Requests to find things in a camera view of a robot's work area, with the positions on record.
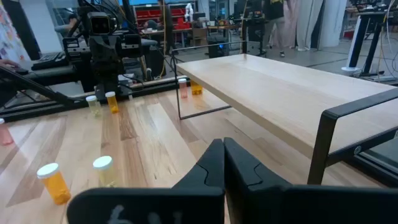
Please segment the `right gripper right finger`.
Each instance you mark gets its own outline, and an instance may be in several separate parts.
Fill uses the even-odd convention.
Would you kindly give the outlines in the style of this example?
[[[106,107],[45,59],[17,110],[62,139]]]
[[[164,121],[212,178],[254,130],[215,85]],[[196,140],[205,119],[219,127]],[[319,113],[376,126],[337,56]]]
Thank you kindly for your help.
[[[229,215],[238,224],[398,224],[398,190],[294,185],[225,138]]]

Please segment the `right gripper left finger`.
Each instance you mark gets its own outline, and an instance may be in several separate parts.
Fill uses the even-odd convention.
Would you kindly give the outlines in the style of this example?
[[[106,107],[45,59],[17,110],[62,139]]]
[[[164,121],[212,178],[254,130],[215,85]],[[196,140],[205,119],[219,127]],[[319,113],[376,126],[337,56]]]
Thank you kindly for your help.
[[[67,208],[69,224],[223,224],[224,144],[215,139],[171,188],[93,188]]]

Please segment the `small pale yellow pill bottle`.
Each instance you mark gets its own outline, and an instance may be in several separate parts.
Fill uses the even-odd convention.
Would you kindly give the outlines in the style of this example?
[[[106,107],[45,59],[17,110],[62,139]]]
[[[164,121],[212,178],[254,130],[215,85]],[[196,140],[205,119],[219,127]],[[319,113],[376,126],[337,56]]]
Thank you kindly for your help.
[[[102,109],[97,97],[95,95],[91,95],[87,96],[85,100],[88,103],[88,106],[94,117],[100,117],[102,115]]]
[[[111,156],[101,156],[95,159],[93,161],[93,168],[98,173],[100,186],[116,186],[116,174],[113,169],[113,158]]]

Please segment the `small orange pill bottle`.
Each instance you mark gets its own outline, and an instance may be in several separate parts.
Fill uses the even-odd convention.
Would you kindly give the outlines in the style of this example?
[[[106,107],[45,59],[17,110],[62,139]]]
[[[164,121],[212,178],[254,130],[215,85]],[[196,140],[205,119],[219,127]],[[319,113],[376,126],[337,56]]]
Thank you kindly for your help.
[[[119,107],[118,107],[118,102],[116,99],[116,93],[114,91],[109,91],[105,93],[105,97],[108,101],[108,105],[110,108],[110,111],[112,113],[118,113],[119,112]]]
[[[69,188],[57,163],[53,162],[41,167],[37,171],[37,178],[45,185],[56,205],[62,205],[70,200]]]

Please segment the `small pink pill bottle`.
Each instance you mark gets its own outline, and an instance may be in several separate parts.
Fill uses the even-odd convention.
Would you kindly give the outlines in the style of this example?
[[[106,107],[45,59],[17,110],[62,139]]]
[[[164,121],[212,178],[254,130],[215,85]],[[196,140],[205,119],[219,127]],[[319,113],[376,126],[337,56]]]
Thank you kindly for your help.
[[[0,144],[2,146],[10,145],[14,142],[9,128],[3,118],[0,118]]]
[[[187,98],[188,97],[187,79],[186,78],[178,79],[178,84],[179,84],[181,99]]]

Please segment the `large orange pill bottle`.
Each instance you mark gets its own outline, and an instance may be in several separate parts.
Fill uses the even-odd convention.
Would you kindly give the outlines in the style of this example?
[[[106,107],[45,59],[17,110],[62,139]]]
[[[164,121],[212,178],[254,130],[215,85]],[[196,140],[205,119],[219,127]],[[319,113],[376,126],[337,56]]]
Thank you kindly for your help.
[[[193,80],[190,80],[190,87],[192,95],[201,95],[203,93],[203,87]]]

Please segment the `person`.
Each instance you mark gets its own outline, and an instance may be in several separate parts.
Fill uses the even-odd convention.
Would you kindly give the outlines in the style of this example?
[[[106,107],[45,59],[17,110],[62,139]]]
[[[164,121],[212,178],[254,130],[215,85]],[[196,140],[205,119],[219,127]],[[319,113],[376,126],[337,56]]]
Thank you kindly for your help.
[[[263,45],[269,43],[271,32],[276,26],[277,31],[277,44],[279,47],[280,57],[285,57],[283,46],[282,31],[285,25],[284,19],[284,0],[262,0],[262,13],[266,23],[264,24]]]
[[[144,23],[144,29],[147,32],[152,32],[154,30],[159,30],[160,28],[161,28],[161,25],[158,22],[156,22],[156,21],[154,21],[152,19],[148,20],[148,21],[146,21]]]
[[[68,20],[69,20],[68,24],[54,27],[55,32],[59,33],[62,37],[66,37],[68,35],[69,31],[78,21],[78,17],[76,14],[70,14]]]

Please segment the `grey office desk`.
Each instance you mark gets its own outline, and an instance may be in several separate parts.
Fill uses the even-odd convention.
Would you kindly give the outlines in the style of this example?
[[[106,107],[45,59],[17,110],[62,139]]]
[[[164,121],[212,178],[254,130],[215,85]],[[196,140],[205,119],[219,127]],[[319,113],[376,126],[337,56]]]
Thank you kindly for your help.
[[[44,91],[60,92],[65,95],[79,95],[93,91],[93,86],[86,83],[83,72],[73,65],[43,70],[31,70],[32,62],[23,62],[20,68],[29,71],[20,75],[14,69],[4,68],[0,71],[0,93],[11,94],[22,90],[42,93]]]

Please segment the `colourful patterned poster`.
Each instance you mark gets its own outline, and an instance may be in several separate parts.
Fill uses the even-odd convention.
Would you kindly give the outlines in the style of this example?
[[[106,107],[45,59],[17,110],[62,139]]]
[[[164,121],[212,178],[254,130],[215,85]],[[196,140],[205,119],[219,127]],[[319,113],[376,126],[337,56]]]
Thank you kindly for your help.
[[[14,62],[30,60],[11,18],[0,1],[0,58]]]

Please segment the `cardboard box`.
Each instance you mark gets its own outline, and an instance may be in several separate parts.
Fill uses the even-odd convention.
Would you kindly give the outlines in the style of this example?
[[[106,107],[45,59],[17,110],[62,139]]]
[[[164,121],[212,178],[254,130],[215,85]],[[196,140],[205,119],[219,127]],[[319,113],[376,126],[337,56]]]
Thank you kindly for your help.
[[[207,44],[207,30],[205,28],[192,29],[193,46],[202,46]]]

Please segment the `black computer tower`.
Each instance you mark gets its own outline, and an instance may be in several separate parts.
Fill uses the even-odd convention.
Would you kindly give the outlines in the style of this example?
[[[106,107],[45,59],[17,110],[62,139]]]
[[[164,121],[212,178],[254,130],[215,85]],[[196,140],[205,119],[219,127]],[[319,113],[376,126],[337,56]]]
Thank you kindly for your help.
[[[208,56],[209,58],[224,57],[229,55],[229,43],[226,37],[209,37]]]

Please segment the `pink curtain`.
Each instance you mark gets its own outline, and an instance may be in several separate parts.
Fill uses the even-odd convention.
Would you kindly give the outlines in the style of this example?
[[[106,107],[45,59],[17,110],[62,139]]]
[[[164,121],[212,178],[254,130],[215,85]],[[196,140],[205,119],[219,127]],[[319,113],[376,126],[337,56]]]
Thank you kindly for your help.
[[[299,9],[299,0],[284,0],[285,24],[282,31],[282,44],[290,49],[295,48]]]

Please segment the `black standing desk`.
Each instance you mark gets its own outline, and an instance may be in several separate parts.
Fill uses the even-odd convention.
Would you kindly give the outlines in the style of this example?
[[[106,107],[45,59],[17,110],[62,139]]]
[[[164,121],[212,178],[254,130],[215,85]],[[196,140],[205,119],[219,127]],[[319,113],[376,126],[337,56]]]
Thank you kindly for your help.
[[[378,61],[374,62],[376,50],[382,50],[382,43],[380,38],[382,32],[388,30],[389,25],[398,25],[398,5],[395,0],[390,0],[387,4],[384,0],[349,0],[349,3],[354,7],[354,11],[358,16],[361,16],[361,26],[359,28],[356,45],[354,48],[354,55],[352,65],[356,63],[359,68],[350,77],[363,78],[373,82],[396,82],[398,76],[392,72],[386,74],[381,70],[381,59],[383,53],[380,53]],[[370,40],[370,47],[362,67],[358,66],[358,60],[361,56],[361,50],[365,40]]]

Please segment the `black aluminium rig frame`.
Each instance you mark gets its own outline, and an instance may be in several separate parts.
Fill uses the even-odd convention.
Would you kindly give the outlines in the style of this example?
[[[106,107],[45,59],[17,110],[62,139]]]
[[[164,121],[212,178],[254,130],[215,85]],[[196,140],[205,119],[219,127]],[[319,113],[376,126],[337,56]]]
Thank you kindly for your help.
[[[33,80],[29,80],[22,75],[12,72],[6,68],[0,67],[0,78],[5,78],[9,83],[21,89],[32,90],[45,97],[43,101],[31,101],[8,107],[0,111],[0,118],[7,122],[18,121],[27,118],[34,118],[48,114],[59,113],[68,110],[85,108],[88,103],[84,96],[67,96],[60,92],[49,90],[43,85]],[[116,93],[118,101],[127,100],[131,97],[146,96],[163,91],[176,90],[178,88],[178,77],[155,80],[144,84],[138,84],[130,87],[123,83],[119,83],[120,92]]]

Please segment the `wooden shelf black metal frame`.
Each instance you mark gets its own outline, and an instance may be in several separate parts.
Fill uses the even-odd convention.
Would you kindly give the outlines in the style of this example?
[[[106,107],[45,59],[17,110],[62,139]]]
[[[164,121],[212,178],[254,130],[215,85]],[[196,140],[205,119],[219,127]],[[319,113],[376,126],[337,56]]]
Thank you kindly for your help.
[[[398,87],[249,54],[174,65],[176,72],[325,169],[398,138]]]

